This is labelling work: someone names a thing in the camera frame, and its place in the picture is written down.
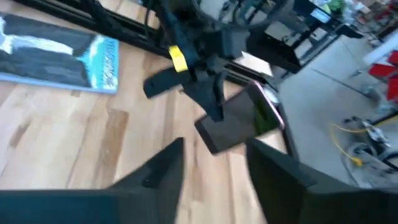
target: book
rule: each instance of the book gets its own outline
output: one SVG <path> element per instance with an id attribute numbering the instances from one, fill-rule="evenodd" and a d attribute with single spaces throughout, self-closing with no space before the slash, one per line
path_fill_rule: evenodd
<path id="1" fill-rule="evenodd" d="M 119 42 L 0 12 L 0 80 L 113 94 Z"/>

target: red object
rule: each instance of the red object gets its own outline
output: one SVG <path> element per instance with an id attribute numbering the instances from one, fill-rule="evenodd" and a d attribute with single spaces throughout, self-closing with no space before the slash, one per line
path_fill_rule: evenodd
<path id="1" fill-rule="evenodd" d="M 388 62 L 398 66 L 398 50 L 395 50 L 391 53 L 390 57 L 388 58 Z"/>
<path id="2" fill-rule="evenodd" d="M 377 19 L 377 20 L 380 20 L 380 19 L 382 19 L 382 18 L 385 17 L 385 16 L 389 16 L 389 15 L 392 14 L 393 11 L 396 11 L 396 10 L 397 10 L 397 7 L 394 5 L 394 3 L 390 3 L 390 5 L 388 5 L 388 8 L 387 8 L 387 9 L 385 9 L 384 11 L 382 11 L 382 12 L 380 13 L 380 15 L 376 16 L 376 19 Z"/>
<path id="3" fill-rule="evenodd" d="M 388 80 L 387 100 L 398 101 L 398 77 Z"/>
<path id="4" fill-rule="evenodd" d="M 382 78 L 391 75 L 394 71 L 397 71 L 397 68 L 392 65 L 374 64 L 369 69 L 369 74 L 377 78 Z"/>

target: yellow label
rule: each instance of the yellow label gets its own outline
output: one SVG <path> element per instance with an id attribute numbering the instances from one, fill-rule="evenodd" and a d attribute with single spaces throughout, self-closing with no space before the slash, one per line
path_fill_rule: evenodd
<path id="1" fill-rule="evenodd" d="M 176 45 L 169 47 L 169 54 L 172 57 L 174 68 L 177 72 L 188 70 L 187 62 L 179 47 Z"/>

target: black metal frame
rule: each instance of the black metal frame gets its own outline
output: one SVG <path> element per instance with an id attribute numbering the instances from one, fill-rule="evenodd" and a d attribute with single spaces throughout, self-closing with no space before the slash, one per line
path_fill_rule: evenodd
<path id="1" fill-rule="evenodd" d="M 87 29 L 91 29 L 93 31 L 97 31 L 104 35 L 113 37 L 120 41 L 123 41 L 127 44 L 139 47 L 146 51 L 149 51 L 153 54 L 157 54 L 166 58 L 170 58 L 168 51 L 147 40 L 145 35 L 145 26 L 140 22 L 129 19 L 125 16 L 117 14 L 113 11 L 107 10 L 106 13 L 112 18 L 115 22 L 117 22 L 120 27 L 118 29 L 109 29 L 109 27 L 101 26 L 96 23 L 96 21 L 90 16 L 87 10 L 81 5 L 79 0 L 56 0 L 56 1 L 46 1 L 46 0 L 13 0 L 18 2 L 19 4 L 23 4 L 28 7 L 32 7 L 34 9 L 40 10 L 42 12 L 46 12 L 52 16 L 65 19 L 66 21 L 72 22 L 82 27 L 86 27 Z M 149 35 L 156 36 L 158 35 L 158 31 L 148 27 Z M 283 65 L 293 66 L 288 60 L 284 60 L 280 62 Z M 225 65 L 225 69 L 229 71 L 226 80 L 237 85 L 246 85 L 252 80 L 259 82 L 262 85 L 270 84 L 270 86 L 274 86 L 274 83 L 270 82 L 270 78 L 268 75 L 257 72 L 253 69 L 244 67 L 235 62 L 228 62 Z M 283 110 L 280 110 L 280 115 L 285 118 L 285 113 Z M 287 125 L 286 129 L 282 131 L 283 137 L 286 142 L 287 151 L 290 155 L 297 155 L 295 146 L 293 143 L 293 139 L 291 138 L 289 125 Z"/>

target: yellow cable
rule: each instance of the yellow cable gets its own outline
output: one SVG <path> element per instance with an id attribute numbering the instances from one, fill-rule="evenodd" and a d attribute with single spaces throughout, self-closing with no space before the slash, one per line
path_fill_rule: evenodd
<path id="1" fill-rule="evenodd" d="M 384 125 L 384 124 L 390 123 L 391 121 L 395 121 L 396 119 L 398 119 L 398 115 L 397 115 L 397 116 L 393 116 L 393 117 L 391 117 L 391 118 L 389 118 L 389 119 L 386 119 L 385 121 L 382 121 L 382 122 L 378 123 L 377 125 L 375 125 L 375 127 L 380 127 L 380 126 L 382 126 L 382 125 Z M 366 128 L 363 128 L 363 129 L 355 129 L 355 130 L 352 130 L 352 129 L 342 128 L 342 127 L 338 126 L 337 124 L 330 124 L 330 138 L 331 138 L 331 140 L 333 141 L 333 144 L 334 144 L 346 157 L 350 158 L 357 166 L 362 166 L 362 165 L 363 165 L 362 159 L 360 159 L 360 158 L 358 158 L 358 157 L 352 157 L 352 156 L 348 155 L 348 153 L 347 153 L 346 151 L 344 151 L 344 149 L 340 146 L 340 144 L 339 144 L 339 142 L 338 142 L 338 140 L 337 140 L 337 138 L 336 138 L 335 132 L 333 131 L 333 128 L 334 128 L 334 127 L 338 128 L 338 129 L 340 129 L 340 130 L 342 130 L 342 131 L 349 132 L 349 133 L 363 133 L 363 132 L 366 132 L 367 129 L 366 129 Z"/>

